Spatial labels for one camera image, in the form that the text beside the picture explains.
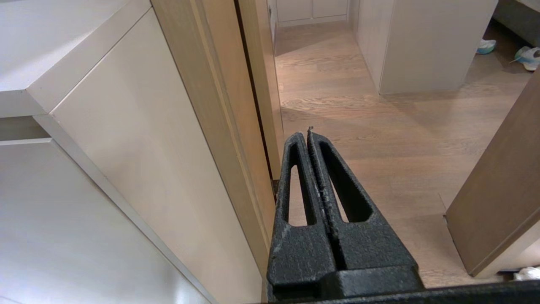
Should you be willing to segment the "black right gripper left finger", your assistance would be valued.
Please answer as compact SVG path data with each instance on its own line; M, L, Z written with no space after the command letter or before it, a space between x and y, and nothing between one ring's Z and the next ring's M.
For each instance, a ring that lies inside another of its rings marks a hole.
M289 223L291 171L299 173L307 225ZM272 242L267 267L269 299L315 299L319 281L336 270L316 176L303 133L285 142L281 177L276 193Z

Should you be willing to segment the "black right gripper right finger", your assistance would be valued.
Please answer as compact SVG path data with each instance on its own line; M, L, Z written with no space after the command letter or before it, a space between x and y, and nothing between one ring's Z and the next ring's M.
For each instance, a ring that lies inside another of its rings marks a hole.
M418 265L328 138L308 131L327 231L341 270Z

